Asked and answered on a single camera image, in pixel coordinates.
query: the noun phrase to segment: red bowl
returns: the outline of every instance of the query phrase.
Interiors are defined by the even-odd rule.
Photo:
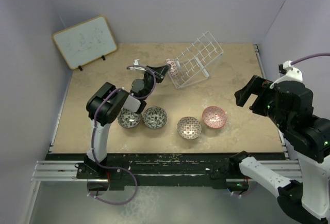
[[[226,112],[216,106],[207,107],[202,114],[205,124],[213,129],[219,129],[226,124]]]

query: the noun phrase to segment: whiteboard stand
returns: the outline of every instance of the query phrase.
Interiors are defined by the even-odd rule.
[[[53,34],[53,40],[68,66],[74,70],[117,50],[104,16],[98,16]]]

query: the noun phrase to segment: bowl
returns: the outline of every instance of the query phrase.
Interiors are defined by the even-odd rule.
[[[180,70],[180,64],[178,63],[178,61],[175,61],[172,58],[168,58],[168,59],[166,59],[166,63],[171,66],[171,69],[169,70],[169,73],[171,74],[171,76],[177,77],[179,74],[179,70]]]
[[[226,112],[216,106],[207,107],[202,114],[205,124],[213,129],[219,129],[226,124]]]
[[[167,114],[160,107],[150,107],[143,114],[144,124],[151,129],[160,129],[167,122]]]
[[[184,139],[193,140],[201,135],[202,125],[197,118],[183,117],[177,123],[176,130]]]
[[[136,114],[124,108],[121,109],[118,115],[119,125],[126,129],[131,129],[132,127],[136,127],[141,122],[141,119],[142,119],[141,114]]]

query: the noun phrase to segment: wooden tabletop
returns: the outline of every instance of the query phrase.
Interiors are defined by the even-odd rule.
[[[175,58],[189,46],[187,43],[119,44],[118,50],[103,61],[98,59],[75,70],[71,78],[61,119],[55,137],[53,153],[86,153],[90,148],[91,124],[86,111],[87,101],[105,82],[130,90],[138,72],[126,70],[134,59],[142,65],[161,66],[165,59]],[[147,107],[162,107],[168,114],[164,127],[151,130],[143,121],[133,129],[124,129],[115,121],[110,129],[108,153],[201,153],[201,152],[282,152],[278,130],[269,118],[249,110],[251,97],[241,108],[235,104],[235,91],[241,89],[256,74],[261,76],[252,44],[221,44],[224,55],[211,78],[194,86],[176,89],[166,76],[146,102]],[[219,106],[228,120],[218,130],[208,128],[202,119],[207,106]],[[178,121],[185,116],[196,117],[202,123],[202,134],[195,140],[181,138]]]

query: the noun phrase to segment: rack wire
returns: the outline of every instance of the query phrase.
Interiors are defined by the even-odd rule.
[[[174,59],[178,73],[169,72],[174,86],[179,89],[207,80],[222,55],[223,50],[212,34],[204,33]]]

